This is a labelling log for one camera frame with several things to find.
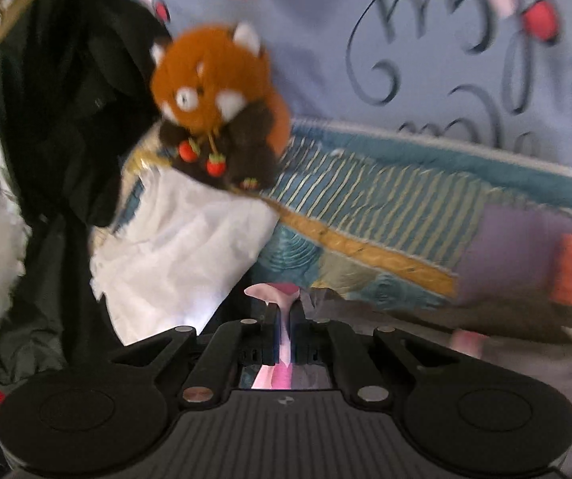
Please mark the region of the white cloth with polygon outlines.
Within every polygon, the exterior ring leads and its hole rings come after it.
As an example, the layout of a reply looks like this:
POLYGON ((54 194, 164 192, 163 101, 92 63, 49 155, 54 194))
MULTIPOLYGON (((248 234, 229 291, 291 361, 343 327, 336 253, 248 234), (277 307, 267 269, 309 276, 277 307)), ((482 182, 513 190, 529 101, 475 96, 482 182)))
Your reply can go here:
POLYGON ((272 237, 265 202, 214 189, 171 168, 141 176, 129 221, 94 250, 92 288, 121 343, 177 325, 202 330, 272 237))

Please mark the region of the blue floral quilt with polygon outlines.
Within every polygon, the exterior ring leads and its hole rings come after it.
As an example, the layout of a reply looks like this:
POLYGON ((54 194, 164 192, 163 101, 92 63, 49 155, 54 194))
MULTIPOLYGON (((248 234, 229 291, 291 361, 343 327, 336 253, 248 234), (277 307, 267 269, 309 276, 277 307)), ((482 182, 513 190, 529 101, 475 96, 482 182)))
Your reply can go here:
MULTIPOLYGON (((160 144, 160 125, 131 151, 117 216, 93 252, 132 218, 142 174, 175 170, 172 153, 160 144)), ((272 187, 214 189, 260 199, 277 214, 272 237, 220 306, 259 283, 332 289, 383 309, 456 303, 455 267, 486 206, 572 218, 572 169, 566 166, 312 120, 290 126, 272 187)))

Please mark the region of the folded purple garment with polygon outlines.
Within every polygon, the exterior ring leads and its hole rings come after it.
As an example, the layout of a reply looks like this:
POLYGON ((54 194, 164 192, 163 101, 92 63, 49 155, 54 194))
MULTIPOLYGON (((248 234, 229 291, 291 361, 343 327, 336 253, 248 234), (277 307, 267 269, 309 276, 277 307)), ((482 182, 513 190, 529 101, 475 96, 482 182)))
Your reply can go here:
POLYGON ((551 284, 563 236, 572 218, 547 209, 490 204, 455 267, 455 302, 544 291, 551 284))

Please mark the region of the red panda plush toy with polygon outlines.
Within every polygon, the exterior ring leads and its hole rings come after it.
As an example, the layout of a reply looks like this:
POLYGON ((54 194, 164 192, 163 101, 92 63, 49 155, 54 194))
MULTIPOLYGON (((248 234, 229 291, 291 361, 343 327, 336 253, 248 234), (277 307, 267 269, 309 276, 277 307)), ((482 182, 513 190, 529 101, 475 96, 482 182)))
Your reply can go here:
POLYGON ((159 141, 172 166, 214 188, 274 185, 290 116, 269 52, 247 22, 201 25, 151 47, 159 141))

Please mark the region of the black garment pile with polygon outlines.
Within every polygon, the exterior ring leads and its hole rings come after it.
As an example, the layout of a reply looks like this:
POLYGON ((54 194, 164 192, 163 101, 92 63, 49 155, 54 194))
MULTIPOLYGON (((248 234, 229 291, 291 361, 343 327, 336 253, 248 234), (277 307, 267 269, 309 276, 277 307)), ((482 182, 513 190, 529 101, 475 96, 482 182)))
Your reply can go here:
POLYGON ((32 234, 0 322, 0 388, 118 346, 91 290, 89 235, 113 220, 121 165, 157 120, 152 43, 132 0, 34 0, 0 42, 0 141, 32 234))

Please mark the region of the grey-blue duvet with lettering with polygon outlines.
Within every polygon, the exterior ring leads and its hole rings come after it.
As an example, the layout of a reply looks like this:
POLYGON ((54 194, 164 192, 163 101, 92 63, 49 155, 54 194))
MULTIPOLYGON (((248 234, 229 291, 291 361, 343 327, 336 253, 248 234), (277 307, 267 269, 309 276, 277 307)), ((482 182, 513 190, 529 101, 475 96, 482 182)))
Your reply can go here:
POLYGON ((248 21, 298 116, 572 166, 572 0, 144 0, 172 32, 248 21))

